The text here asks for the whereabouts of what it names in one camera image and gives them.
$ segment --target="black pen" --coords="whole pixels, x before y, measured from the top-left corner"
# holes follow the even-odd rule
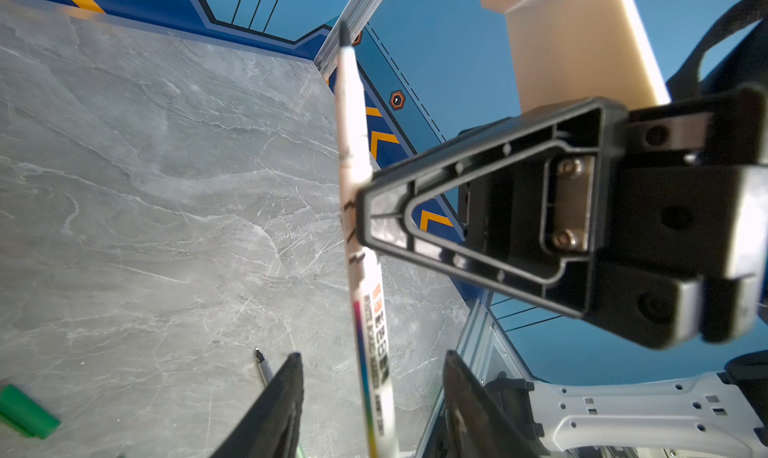
[[[266,386],[270,384],[270,381],[272,381],[272,378],[275,376],[274,373],[272,373],[272,367],[270,367],[270,362],[266,360],[264,354],[259,351],[258,348],[254,351],[254,355],[256,355],[256,366],[259,367],[259,374],[261,375],[261,379],[264,380],[264,386]],[[301,444],[296,446],[296,458],[306,458]]]

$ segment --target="black strap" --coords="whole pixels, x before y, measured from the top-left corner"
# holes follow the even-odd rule
[[[704,54],[738,30],[768,17],[768,0],[741,0],[712,24],[677,73],[667,81],[672,100],[699,95],[699,68]]]

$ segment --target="hexagonal sticker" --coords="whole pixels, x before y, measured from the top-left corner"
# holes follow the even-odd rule
[[[392,106],[392,109],[394,110],[402,109],[402,107],[406,105],[406,96],[400,90],[395,91],[392,93],[392,96],[389,97],[389,105]]]

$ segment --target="screw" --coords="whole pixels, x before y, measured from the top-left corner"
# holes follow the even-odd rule
[[[578,245],[576,234],[569,229],[557,230],[552,233],[552,244],[559,250],[570,251]]]
[[[670,132],[666,126],[654,126],[645,134],[645,142],[649,146],[661,146],[667,142],[669,136]]]
[[[558,163],[558,176],[572,180],[584,173],[584,162],[577,157],[569,157]]]

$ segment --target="black line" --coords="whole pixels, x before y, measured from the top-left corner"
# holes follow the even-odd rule
[[[304,34],[301,38],[299,38],[297,40],[285,39],[285,38],[281,38],[280,36],[273,36],[272,34],[264,34],[260,30],[248,29],[248,28],[244,28],[243,26],[238,26],[237,24],[228,23],[226,21],[219,21],[214,16],[213,11],[210,10],[210,6],[208,5],[208,2],[206,0],[197,0],[197,1],[200,2],[200,6],[203,7],[203,12],[205,12],[206,17],[208,18],[208,21],[211,24],[216,24],[217,26],[222,26],[222,27],[228,28],[228,29],[234,29],[234,30],[243,31],[244,33],[248,33],[248,34],[254,34],[255,36],[260,36],[262,38],[273,39],[273,40],[279,41],[281,43],[297,44],[297,43],[300,43],[303,40],[307,40],[308,38],[313,37],[314,34],[316,34],[317,31],[319,31],[321,29],[331,30],[331,27],[328,24],[321,24],[320,26],[318,26],[317,28],[314,28],[310,32]],[[217,37],[214,37],[214,36],[210,36],[208,34],[203,34],[203,35],[208,37],[208,38],[223,39],[223,38],[217,38]],[[238,38],[238,36],[236,36],[234,34],[230,34],[230,36],[232,36],[233,38]],[[235,41],[228,41],[228,42],[234,42],[236,44],[243,44],[243,43],[240,43],[239,41],[236,41],[236,40]]]
[[[506,316],[503,316],[503,317],[500,317],[500,318],[497,318],[497,319],[504,319],[504,318],[513,317],[515,314],[525,313],[526,311],[530,311],[531,309],[536,309],[536,308],[538,308],[538,307],[530,307],[528,309],[524,309],[523,311],[518,311],[517,313],[510,313],[510,314],[508,314]]]
[[[235,14],[232,14],[232,21],[230,24],[235,24],[235,17],[237,16],[237,10],[240,9],[240,2],[243,0],[237,0],[237,6],[235,6]]]
[[[272,19],[272,14],[275,12],[275,8],[277,8],[277,2],[279,0],[275,0],[275,5],[272,7],[272,12],[270,13],[270,16],[266,19],[266,24],[264,24],[264,32],[266,33],[266,27],[270,25],[270,20]]]
[[[505,333],[509,333],[510,331],[515,331],[516,329],[525,328],[525,327],[532,327],[535,324],[543,323],[544,321],[552,321],[552,319],[558,319],[558,318],[562,318],[562,315],[558,315],[558,316],[552,317],[552,318],[542,319],[541,321],[537,321],[536,323],[524,324],[521,327],[516,327],[516,328],[512,328],[512,329],[505,329],[504,332]]]
[[[261,0],[256,3],[256,9],[254,10],[254,15],[250,17],[250,22],[248,23],[248,29],[250,29],[251,26],[254,25],[254,18],[256,17],[256,11],[259,11],[259,6],[261,6]]]
[[[496,303],[491,303],[491,306],[496,306],[497,304],[506,303],[507,301],[509,301],[511,299],[514,299],[514,298],[502,299],[501,301],[497,301]]]

